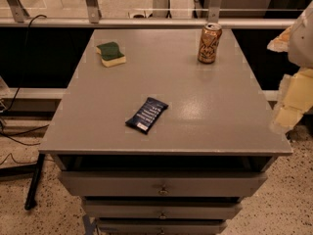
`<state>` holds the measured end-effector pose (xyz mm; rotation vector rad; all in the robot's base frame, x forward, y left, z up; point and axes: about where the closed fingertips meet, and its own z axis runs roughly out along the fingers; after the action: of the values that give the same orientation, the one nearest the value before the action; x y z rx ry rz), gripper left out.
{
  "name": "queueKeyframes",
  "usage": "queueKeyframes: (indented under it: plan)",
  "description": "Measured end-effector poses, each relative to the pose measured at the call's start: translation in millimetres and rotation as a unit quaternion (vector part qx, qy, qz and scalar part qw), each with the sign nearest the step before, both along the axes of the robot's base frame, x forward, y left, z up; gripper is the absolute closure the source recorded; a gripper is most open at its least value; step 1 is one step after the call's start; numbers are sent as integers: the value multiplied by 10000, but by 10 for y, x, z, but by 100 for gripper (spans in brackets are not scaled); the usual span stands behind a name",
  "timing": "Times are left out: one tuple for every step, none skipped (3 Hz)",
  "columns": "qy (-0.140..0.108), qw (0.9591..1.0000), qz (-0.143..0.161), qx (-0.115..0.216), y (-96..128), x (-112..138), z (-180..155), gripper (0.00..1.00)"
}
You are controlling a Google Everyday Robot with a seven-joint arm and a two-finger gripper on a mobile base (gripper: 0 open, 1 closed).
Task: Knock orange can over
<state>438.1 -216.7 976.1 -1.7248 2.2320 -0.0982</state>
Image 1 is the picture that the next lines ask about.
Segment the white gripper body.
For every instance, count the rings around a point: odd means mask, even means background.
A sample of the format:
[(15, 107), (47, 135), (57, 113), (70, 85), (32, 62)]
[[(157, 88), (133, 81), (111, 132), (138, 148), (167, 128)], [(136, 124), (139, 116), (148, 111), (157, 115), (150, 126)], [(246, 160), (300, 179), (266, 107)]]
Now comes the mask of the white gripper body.
[(313, 68), (313, 1), (291, 28), (289, 60), (305, 68)]

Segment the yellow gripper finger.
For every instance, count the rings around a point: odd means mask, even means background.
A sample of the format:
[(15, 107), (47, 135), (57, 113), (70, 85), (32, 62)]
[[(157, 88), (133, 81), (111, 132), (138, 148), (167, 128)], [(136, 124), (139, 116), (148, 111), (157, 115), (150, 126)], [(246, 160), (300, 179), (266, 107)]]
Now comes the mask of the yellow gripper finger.
[(274, 106), (270, 129), (279, 134), (292, 130), (313, 107), (313, 69), (300, 68), (294, 75), (285, 74)]
[(280, 35), (275, 37), (267, 45), (267, 49), (274, 52), (288, 52), (290, 43), (291, 27), (286, 28)]

